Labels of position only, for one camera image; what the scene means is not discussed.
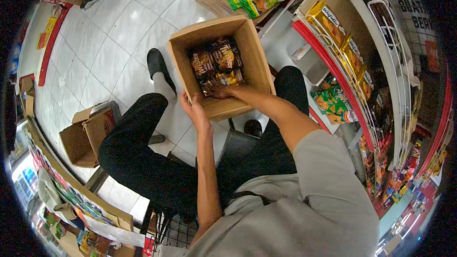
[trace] forearm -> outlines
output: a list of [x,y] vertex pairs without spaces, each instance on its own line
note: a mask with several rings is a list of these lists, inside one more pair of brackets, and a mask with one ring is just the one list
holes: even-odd
[[198,133],[197,136],[197,212],[200,224],[199,234],[194,242],[203,235],[221,216],[219,204],[218,183],[216,179],[216,167],[214,165],[213,129]]

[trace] cardboard box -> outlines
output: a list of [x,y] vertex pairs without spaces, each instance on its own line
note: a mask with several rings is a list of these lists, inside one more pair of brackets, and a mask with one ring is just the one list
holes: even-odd
[[[255,26],[252,20],[244,15],[238,15],[200,22],[171,35],[168,50],[187,96],[191,98],[194,93],[201,91],[187,54],[188,49],[224,35],[235,37],[243,61],[242,71],[246,83],[257,90],[276,95]],[[203,108],[213,121],[228,119],[253,110],[251,106],[235,98],[207,98],[203,102]]]
[[60,139],[72,165],[95,168],[98,165],[98,148],[114,127],[110,109],[91,114],[94,107],[76,113],[71,126],[60,131]]
[[[244,15],[247,17],[247,13],[244,11],[243,8],[237,9],[233,11],[230,4],[227,0],[196,0],[198,3],[203,5],[206,9],[213,12],[218,17],[224,17],[227,15]],[[257,25],[260,21],[262,21],[274,8],[267,10],[259,17],[254,18],[254,24]]]

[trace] gray shirt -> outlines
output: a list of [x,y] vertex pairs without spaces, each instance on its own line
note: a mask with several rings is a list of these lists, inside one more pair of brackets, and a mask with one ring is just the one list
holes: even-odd
[[186,256],[374,256],[379,218],[347,151],[324,130],[306,135],[293,157],[297,174],[261,176]]

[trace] hand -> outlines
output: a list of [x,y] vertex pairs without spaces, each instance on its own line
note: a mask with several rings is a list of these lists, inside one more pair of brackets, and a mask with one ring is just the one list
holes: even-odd
[[232,86],[216,86],[214,89],[211,89],[213,96],[217,99],[226,99],[231,96],[230,88]]
[[208,116],[200,104],[203,101],[202,94],[195,93],[192,98],[192,105],[187,101],[186,91],[179,95],[181,105],[197,129],[197,134],[213,134],[213,126],[209,123]]

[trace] red shelf edge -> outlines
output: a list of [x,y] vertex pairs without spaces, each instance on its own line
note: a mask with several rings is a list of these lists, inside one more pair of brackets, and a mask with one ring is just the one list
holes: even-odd
[[444,94],[444,106],[443,112],[441,113],[440,123],[438,124],[438,130],[435,134],[435,138],[433,143],[430,147],[430,151],[427,154],[427,157],[420,167],[419,172],[416,174],[416,178],[420,178],[423,173],[425,173],[428,164],[431,161],[431,158],[437,151],[438,147],[440,146],[440,142],[444,135],[446,135],[446,125],[447,119],[449,117],[449,112],[451,111],[452,106],[452,90],[451,90],[451,78],[449,77],[449,68],[446,65],[446,86],[445,86],[445,94]]
[[359,119],[360,126],[363,129],[363,134],[365,135],[365,139],[367,140],[368,148],[370,151],[374,151],[373,141],[371,140],[370,132],[368,130],[368,125],[366,121],[364,121],[364,117],[362,111],[359,108],[359,104],[352,93],[351,87],[347,83],[346,79],[344,78],[343,74],[340,72],[338,66],[335,64],[333,59],[327,52],[327,49],[319,42],[319,40],[314,36],[314,34],[309,30],[301,21],[296,21],[292,23],[292,27],[300,33],[300,35],[308,42],[311,47],[316,51],[319,57],[323,60],[323,62],[328,66],[332,75],[336,77],[336,80],[340,84],[340,87],[346,94],[346,97],[349,100],[354,112],[356,113],[357,118]]
[[317,120],[317,123],[320,125],[320,127],[322,127],[325,131],[327,131],[330,135],[332,135],[330,133],[330,131],[328,130],[327,126],[325,126],[325,123],[321,120],[320,117],[317,116],[316,112],[311,108],[311,106],[308,106],[309,108],[309,114],[311,114],[314,119]]
[[51,53],[53,51],[54,43],[57,38],[57,34],[59,33],[60,27],[67,16],[69,7],[62,8],[59,17],[57,17],[56,23],[54,24],[54,28],[49,35],[48,43],[46,44],[46,50],[44,51],[43,61],[41,63],[41,70],[40,70],[40,77],[38,78],[38,86],[44,86],[44,81],[46,79],[46,72],[48,71],[48,64],[49,60],[51,59]]

